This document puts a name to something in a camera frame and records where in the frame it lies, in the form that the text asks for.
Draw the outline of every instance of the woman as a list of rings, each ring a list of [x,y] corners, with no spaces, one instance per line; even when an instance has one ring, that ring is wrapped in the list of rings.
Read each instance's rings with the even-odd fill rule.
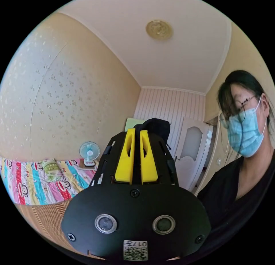
[[[270,120],[273,113],[262,86],[250,73],[234,71],[218,91],[221,125],[241,157],[214,174],[198,194],[212,230],[202,247],[186,257],[192,262],[228,242],[250,219],[275,171]]]

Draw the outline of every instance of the striped wall panel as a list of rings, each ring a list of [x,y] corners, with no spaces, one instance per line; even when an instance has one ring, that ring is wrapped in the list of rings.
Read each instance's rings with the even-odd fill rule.
[[[167,143],[174,156],[183,118],[203,121],[205,114],[205,96],[196,93],[172,89],[142,88],[137,102],[134,118],[148,120],[159,118],[171,123]]]

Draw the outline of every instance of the qr code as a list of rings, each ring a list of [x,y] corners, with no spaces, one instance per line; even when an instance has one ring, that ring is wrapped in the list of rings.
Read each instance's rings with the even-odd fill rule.
[[[147,241],[124,240],[123,257],[131,261],[148,260]]]

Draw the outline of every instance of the black metal plate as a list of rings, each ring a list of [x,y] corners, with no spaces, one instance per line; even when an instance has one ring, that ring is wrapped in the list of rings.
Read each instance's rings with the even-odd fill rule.
[[[130,195],[138,189],[136,198]],[[118,223],[114,233],[103,234],[95,228],[100,214],[112,215]],[[156,234],[154,219],[172,216],[176,221],[173,232]],[[167,260],[187,256],[197,251],[200,235],[207,237],[211,227],[201,202],[189,191],[173,185],[107,184],[88,187],[69,203],[61,228],[77,251],[110,260],[123,260],[123,241],[147,241],[148,260]]]

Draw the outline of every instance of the screw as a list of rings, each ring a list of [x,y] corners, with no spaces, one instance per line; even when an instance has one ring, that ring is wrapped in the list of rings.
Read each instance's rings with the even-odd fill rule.
[[[131,190],[130,195],[131,195],[132,197],[138,197],[138,196],[140,195],[140,192],[139,192],[139,190],[137,190],[137,189],[135,188],[135,189]]]
[[[75,236],[74,236],[72,233],[68,233],[68,234],[67,234],[67,238],[68,238],[70,241],[75,241]]]
[[[195,239],[195,243],[196,244],[200,244],[201,242],[203,242],[204,239],[204,235],[199,235],[196,239]]]

